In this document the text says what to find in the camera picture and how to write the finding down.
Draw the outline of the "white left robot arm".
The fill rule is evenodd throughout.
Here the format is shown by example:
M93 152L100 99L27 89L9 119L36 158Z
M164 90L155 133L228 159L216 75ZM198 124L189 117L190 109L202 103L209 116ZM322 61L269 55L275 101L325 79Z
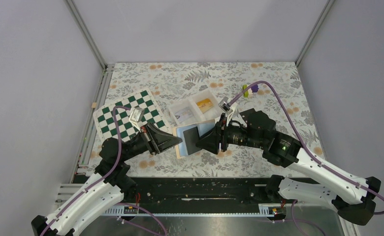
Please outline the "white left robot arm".
M182 142L148 123L124 142L108 138L102 143L102 160L86 182L57 210L36 216L32 230L36 236L78 236L88 225L113 205L130 202L136 195L136 183L127 176L130 165L125 161L145 152L160 154Z

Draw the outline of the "beige leather card holder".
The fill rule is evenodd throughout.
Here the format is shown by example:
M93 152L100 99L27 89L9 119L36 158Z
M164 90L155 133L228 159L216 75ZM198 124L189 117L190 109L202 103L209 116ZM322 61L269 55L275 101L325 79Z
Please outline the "beige leather card holder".
M173 135L182 139L182 142L175 146L176 157L181 159L200 152L202 149L198 148L196 143L200 140L201 136L212 130L214 126L215 121L212 119L199 123L174 127Z

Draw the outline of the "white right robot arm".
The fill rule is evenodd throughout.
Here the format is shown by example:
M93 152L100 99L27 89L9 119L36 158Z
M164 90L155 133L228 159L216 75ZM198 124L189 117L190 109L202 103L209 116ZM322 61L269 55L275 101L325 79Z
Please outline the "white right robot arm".
M275 121L264 112L250 109L241 116L243 122L228 120L222 115L214 128L199 138L196 146L214 154L226 151L229 145L258 148L269 163L313 180L305 183L280 175L271 176L265 194L274 203L280 200L313 203L361 226L374 216L374 198L381 186L379 179L357 177L316 157L299 140L277 131Z

